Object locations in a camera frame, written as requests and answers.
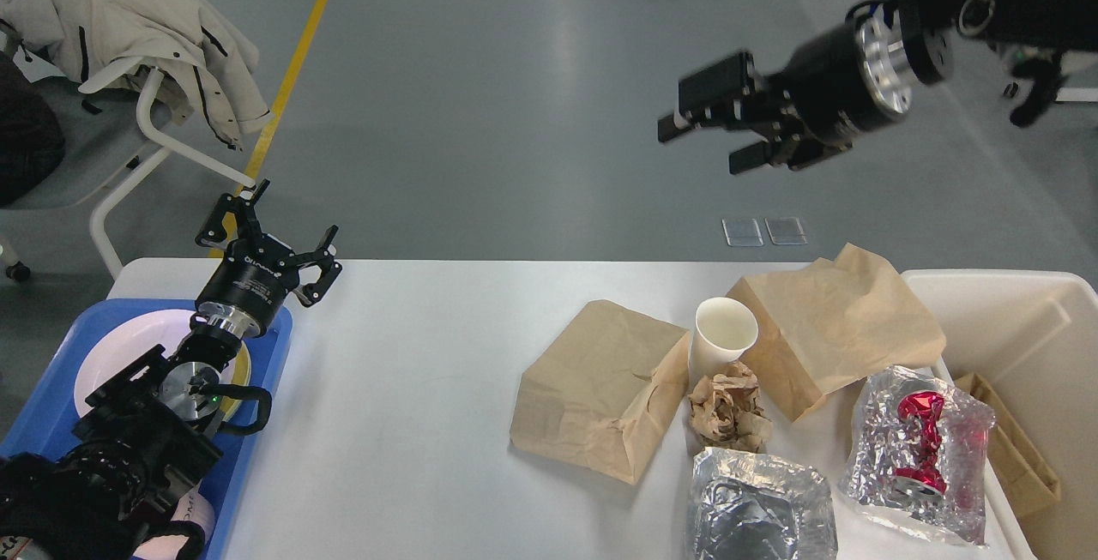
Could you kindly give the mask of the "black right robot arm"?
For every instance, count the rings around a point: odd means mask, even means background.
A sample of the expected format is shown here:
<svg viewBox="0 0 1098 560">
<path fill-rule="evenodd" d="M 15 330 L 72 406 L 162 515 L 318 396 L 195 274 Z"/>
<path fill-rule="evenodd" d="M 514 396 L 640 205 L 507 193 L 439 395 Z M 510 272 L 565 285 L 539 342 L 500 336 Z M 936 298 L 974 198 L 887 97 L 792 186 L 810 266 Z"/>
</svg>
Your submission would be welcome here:
<svg viewBox="0 0 1098 560">
<path fill-rule="evenodd" d="M 1047 113 L 1073 71 L 1094 55 L 1097 0 L 861 0 L 807 41 L 776 72 L 736 51 L 679 80 L 677 103 L 656 124 L 666 143 L 698 128 L 751 131 L 758 141 L 728 158 L 731 173 L 785 166 L 799 171 L 850 150 L 860 135 L 900 123 L 914 83 L 953 70 L 950 36 L 981 41 L 1005 72 L 1030 83 L 1011 123 Z"/>
</svg>

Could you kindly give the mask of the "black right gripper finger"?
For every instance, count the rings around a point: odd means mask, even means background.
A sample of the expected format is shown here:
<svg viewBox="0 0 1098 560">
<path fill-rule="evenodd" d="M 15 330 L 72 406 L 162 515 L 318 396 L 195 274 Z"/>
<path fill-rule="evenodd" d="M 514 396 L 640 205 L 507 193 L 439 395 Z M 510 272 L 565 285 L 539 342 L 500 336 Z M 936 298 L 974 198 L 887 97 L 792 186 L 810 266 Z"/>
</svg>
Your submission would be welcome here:
<svg viewBox="0 0 1098 560">
<path fill-rule="evenodd" d="M 800 138 L 785 138 L 781 141 L 760 141 L 750 143 L 744 148 L 732 152 L 728 156 L 728 169 L 733 176 L 740 176 L 764 166 L 773 168 L 785 168 L 791 171 L 800 171 L 807 168 L 806 161 L 800 156 Z"/>
<path fill-rule="evenodd" d="M 658 142 L 668 143 L 697 128 L 769 134 L 766 83 L 749 51 L 736 51 L 679 80 L 677 102 L 658 121 Z"/>
</svg>

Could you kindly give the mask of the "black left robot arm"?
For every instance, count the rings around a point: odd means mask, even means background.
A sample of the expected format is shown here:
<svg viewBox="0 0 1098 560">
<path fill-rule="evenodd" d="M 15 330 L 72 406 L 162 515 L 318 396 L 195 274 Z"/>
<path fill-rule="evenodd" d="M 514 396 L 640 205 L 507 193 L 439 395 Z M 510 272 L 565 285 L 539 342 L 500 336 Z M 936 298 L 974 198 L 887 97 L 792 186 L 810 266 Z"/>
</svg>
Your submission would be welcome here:
<svg viewBox="0 0 1098 560">
<path fill-rule="evenodd" d="M 223 458 L 219 435 L 262 432 L 272 412 L 269 389 L 220 376 L 244 341 L 270 329 L 287 296 L 310 307 L 341 275 L 338 226 L 307 253 L 264 232 L 256 206 L 268 184 L 219 197 L 197 233 L 223 257 L 173 352 L 154 345 L 98 385 L 72 427 L 77 446 L 59 459 L 3 458 L 4 559 L 128 559 L 159 536 L 184 537 L 180 559 L 208 547 L 175 508 Z"/>
</svg>

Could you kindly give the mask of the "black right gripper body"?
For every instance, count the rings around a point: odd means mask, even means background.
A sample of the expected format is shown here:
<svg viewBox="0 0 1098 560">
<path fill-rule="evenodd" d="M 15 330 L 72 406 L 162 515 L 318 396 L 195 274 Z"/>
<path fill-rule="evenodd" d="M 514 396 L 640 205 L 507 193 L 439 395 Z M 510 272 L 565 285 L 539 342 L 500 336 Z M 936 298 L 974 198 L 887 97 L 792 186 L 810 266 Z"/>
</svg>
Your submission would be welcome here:
<svg viewBox="0 0 1098 560">
<path fill-rule="evenodd" d="M 854 16 L 804 43 L 764 78 L 781 101 L 781 128 L 768 141 L 773 166 L 807 168 L 848 152 L 859 135 L 900 123 L 911 87 L 890 58 L 889 26 Z"/>
</svg>

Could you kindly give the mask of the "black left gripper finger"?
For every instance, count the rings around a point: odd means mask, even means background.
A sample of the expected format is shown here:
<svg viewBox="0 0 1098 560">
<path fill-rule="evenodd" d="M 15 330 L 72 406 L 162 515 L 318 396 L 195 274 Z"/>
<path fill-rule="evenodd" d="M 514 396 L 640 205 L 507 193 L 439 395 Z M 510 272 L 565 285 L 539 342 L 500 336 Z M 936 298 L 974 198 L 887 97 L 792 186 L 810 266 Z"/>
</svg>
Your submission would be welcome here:
<svg viewBox="0 0 1098 560">
<path fill-rule="evenodd" d="M 197 246 L 229 248 L 235 240 L 244 240 L 257 248 L 262 242 L 264 231 L 255 208 L 269 184 L 269 180 L 260 180 L 238 194 L 220 194 L 203 227 L 197 232 Z"/>
<path fill-rule="evenodd" d="M 330 287 L 341 275 L 341 262 L 337 258 L 334 240 L 340 231 L 338 226 L 330 226 L 322 235 L 322 238 L 313 251 L 295 254 L 292 256 L 292 270 L 301 271 L 317 268 L 320 275 L 311 283 L 305 283 L 305 279 L 299 278 L 298 285 L 293 293 L 303 307 L 311 307 L 322 301 Z"/>
</svg>

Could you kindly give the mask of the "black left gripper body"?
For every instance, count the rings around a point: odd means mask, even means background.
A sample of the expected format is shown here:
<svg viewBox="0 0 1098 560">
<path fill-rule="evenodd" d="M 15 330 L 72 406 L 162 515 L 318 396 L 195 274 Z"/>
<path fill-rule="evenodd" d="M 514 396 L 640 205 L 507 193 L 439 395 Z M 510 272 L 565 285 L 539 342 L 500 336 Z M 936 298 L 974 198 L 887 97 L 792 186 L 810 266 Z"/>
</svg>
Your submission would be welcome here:
<svg viewBox="0 0 1098 560">
<path fill-rule="evenodd" d="M 274 236 L 231 240 L 208 285 L 197 295 L 197 315 L 227 318 L 238 337 L 262 337 L 299 283 L 289 268 L 291 255 L 293 249 Z"/>
</svg>

